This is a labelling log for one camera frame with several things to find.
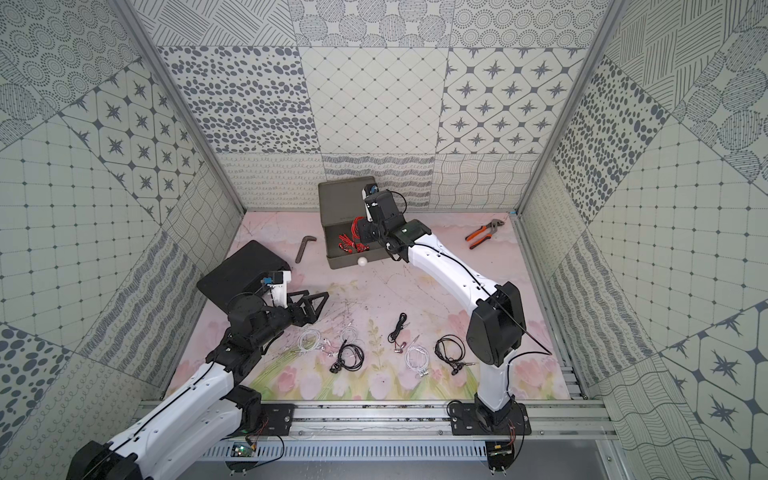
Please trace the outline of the grey top drawer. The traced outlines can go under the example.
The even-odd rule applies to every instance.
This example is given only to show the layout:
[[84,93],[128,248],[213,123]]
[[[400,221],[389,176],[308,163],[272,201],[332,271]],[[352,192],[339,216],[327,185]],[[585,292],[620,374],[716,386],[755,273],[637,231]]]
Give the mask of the grey top drawer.
[[356,254],[349,254],[342,251],[338,247],[338,236],[346,234],[352,238],[350,231],[351,224],[352,222],[349,224],[342,223],[330,227],[323,227],[326,243],[326,258],[331,269],[359,266],[360,260],[364,260],[366,263],[371,263],[389,258],[385,249],[378,242],[363,235],[364,230],[369,226],[368,220],[367,224],[361,228],[361,239],[357,242],[367,245],[369,250]]

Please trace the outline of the red earphones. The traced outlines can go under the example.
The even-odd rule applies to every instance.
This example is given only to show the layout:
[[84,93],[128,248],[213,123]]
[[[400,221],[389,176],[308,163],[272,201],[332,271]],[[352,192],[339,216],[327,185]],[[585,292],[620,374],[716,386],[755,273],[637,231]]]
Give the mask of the red earphones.
[[363,216],[356,217],[351,224],[351,236],[355,241],[361,239],[361,228],[367,224],[367,218]]
[[346,234],[339,235],[338,238],[339,238],[338,247],[346,253],[356,254],[356,253],[362,253],[369,250],[369,247],[367,245],[357,242],[356,240],[350,238]]

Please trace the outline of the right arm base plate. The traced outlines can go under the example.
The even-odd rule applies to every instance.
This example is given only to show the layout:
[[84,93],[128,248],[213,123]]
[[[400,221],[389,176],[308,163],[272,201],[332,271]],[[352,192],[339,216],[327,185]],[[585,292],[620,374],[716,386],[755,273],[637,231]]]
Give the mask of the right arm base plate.
[[452,400],[446,405],[446,412],[454,436],[532,433],[526,406],[513,399],[498,411],[491,411],[478,397],[473,402]]

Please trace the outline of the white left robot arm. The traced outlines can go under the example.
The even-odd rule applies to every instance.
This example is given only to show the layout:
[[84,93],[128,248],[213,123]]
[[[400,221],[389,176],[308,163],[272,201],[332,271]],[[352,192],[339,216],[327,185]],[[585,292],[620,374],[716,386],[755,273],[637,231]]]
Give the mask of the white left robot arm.
[[204,364],[134,425],[80,448],[68,478],[175,479],[221,440],[285,434],[290,408],[270,413],[261,393],[243,381],[286,329],[314,324],[328,299],[326,292],[303,290],[269,305],[260,292],[236,295],[228,306],[229,326]]

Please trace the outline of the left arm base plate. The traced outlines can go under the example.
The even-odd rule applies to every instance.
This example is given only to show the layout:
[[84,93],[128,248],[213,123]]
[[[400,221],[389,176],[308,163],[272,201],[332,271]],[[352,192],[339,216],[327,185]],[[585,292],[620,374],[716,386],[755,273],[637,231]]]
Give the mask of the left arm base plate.
[[243,435],[287,436],[296,405],[292,403],[255,404],[243,410],[238,432]]

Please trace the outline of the black earphones small bundle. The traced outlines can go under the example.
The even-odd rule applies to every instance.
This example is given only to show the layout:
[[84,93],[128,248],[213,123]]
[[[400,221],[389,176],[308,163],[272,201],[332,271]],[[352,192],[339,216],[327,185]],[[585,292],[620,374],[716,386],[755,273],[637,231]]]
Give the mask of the black earphones small bundle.
[[398,337],[400,333],[403,331],[403,329],[405,328],[406,322],[407,322],[407,314],[405,312],[401,312],[398,316],[398,320],[395,327],[387,336],[387,340],[389,343],[391,344],[397,343]]

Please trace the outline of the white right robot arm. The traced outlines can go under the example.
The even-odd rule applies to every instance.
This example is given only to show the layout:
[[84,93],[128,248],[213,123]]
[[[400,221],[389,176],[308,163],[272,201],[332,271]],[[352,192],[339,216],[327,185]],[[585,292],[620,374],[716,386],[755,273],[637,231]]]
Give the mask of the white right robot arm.
[[419,220],[407,220],[394,193],[376,184],[363,188],[366,219],[357,231],[364,244],[377,243],[395,261],[431,276],[470,314],[466,345],[481,363],[477,399],[496,413],[509,403],[507,362],[526,334],[519,289],[499,284],[455,257]]

